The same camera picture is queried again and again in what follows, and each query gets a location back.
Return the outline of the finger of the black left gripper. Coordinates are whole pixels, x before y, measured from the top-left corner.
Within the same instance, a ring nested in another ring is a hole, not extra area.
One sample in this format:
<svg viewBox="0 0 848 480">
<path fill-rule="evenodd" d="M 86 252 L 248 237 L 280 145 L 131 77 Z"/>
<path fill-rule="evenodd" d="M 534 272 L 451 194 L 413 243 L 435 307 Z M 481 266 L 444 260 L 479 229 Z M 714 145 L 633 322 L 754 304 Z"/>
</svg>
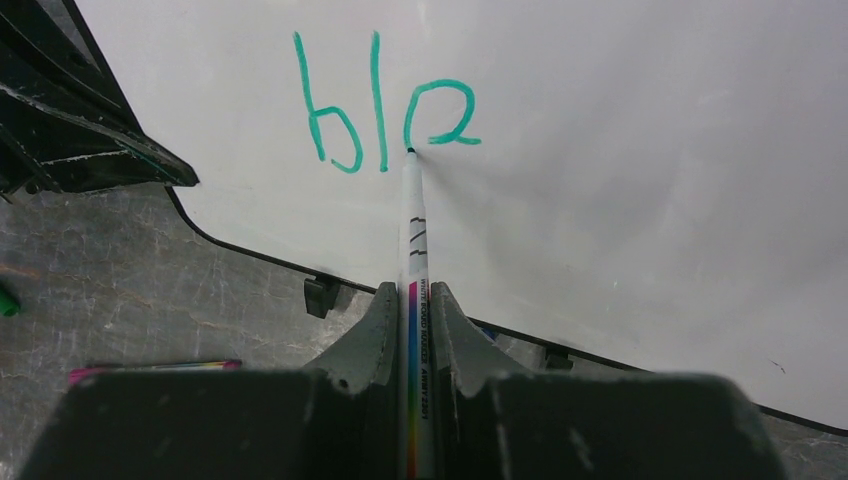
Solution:
<svg viewBox="0 0 848 480">
<path fill-rule="evenodd" d="M 73 1 L 1 4 L 1 196 L 144 183 L 193 187 L 192 167 L 147 136 Z"/>
</svg>

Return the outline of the magenta capped whiteboard marker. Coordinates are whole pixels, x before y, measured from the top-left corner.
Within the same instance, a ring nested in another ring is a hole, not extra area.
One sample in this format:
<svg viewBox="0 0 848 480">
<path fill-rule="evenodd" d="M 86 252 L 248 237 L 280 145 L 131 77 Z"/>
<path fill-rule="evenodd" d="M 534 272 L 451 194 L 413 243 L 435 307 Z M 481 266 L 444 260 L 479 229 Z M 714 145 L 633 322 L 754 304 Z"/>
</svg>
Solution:
<svg viewBox="0 0 848 480">
<path fill-rule="evenodd" d="M 99 374 L 106 373 L 160 373 L 160 372 L 181 372 L 181 371 L 220 371 L 240 369 L 243 366 L 241 360 L 212 360 L 212 361 L 197 361 L 197 362 L 178 362 L 168 364 L 141 364 L 141 365 L 123 365 L 123 364 L 100 364 L 89 365 L 82 368 L 73 369 L 68 375 L 68 384 L 73 386 L 80 383 L 82 380 Z"/>
</svg>

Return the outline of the green marker cap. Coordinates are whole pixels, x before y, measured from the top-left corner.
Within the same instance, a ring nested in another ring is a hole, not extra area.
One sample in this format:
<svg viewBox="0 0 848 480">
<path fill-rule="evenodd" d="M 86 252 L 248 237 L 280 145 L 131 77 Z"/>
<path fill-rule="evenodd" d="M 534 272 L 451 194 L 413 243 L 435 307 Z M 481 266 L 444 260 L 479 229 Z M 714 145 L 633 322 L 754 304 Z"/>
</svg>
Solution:
<svg viewBox="0 0 848 480">
<path fill-rule="evenodd" d="M 13 317 L 21 310 L 18 297 L 5 285 L 0 286 L 0 311 L 3 317 Z"/>
</svg>

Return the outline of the green capped whiteboard marker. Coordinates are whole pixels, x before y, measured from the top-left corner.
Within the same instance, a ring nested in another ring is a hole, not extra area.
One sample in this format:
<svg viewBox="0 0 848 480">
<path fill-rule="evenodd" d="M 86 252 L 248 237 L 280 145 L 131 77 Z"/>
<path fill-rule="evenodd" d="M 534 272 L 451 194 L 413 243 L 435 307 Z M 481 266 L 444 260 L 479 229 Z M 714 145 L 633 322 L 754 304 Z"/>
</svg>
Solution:
<svg viewBox="0 0 848 480">
<path fill-rule="evenodd" d="M 402 209 L 399 223 L 400 296 L 399 342 L 402 366 L 400 475 L 404 479 L 433 479 L 436 475 L 434 417 L 431 413 L 427 221 L 422 168 L 414 148 L 406 151 L 402 170 Z"/>
</svg>

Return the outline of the white whiteboard black frame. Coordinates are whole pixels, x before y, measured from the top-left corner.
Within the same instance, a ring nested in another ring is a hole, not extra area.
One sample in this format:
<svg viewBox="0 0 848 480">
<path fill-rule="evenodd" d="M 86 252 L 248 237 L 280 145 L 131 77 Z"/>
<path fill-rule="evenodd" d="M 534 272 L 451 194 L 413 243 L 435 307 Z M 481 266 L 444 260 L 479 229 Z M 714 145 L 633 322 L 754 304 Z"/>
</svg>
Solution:
<svg viewBox="0 0 848 480">
<path fill-rule="evenodd" d="M 847 431 L 843 1 L 80 1 L 232 249 Z"/>
</svg>

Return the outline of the blue capped whiteboard marker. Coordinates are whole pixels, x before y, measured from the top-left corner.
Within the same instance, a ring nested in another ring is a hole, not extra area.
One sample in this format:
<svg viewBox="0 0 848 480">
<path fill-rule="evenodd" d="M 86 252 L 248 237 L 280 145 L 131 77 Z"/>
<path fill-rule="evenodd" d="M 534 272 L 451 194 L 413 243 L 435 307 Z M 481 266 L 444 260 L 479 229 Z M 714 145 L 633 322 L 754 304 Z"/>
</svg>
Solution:
<svg viewBox="0 0 848 480">
<path fill-rule="evenodd" d="M 489 329 L 482 329 L 481 332 L 490 340 L 495 341 L 497 339 L 498 334 Z"/>
</svg>

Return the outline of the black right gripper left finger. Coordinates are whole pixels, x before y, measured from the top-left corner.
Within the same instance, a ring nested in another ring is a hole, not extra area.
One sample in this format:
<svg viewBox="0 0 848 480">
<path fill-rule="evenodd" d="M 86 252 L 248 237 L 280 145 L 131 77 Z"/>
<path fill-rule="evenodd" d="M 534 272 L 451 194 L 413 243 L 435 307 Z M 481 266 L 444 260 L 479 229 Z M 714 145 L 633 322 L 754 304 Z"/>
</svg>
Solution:
<svg viewBox="0 0 848 480">
<path fill-rule="evenodd" d="M 394 479 L 399 299 L 298 369 L 109 372 L 60 400 L 23 479 Z"/>
</svg>

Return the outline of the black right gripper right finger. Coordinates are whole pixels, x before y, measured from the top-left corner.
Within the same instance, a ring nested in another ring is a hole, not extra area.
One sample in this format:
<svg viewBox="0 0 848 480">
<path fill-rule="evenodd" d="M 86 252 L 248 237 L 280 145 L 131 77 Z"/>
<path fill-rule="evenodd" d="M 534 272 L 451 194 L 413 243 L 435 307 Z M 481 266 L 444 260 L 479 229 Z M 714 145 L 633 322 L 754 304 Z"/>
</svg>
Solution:
<svg viewBox="0 0 848 480">
<path fill-rule="evenodd" d="M 530 370 L 431 287 L 442 479 L 782 479 L 759 410 L 713 375 Z"/>
</svg>

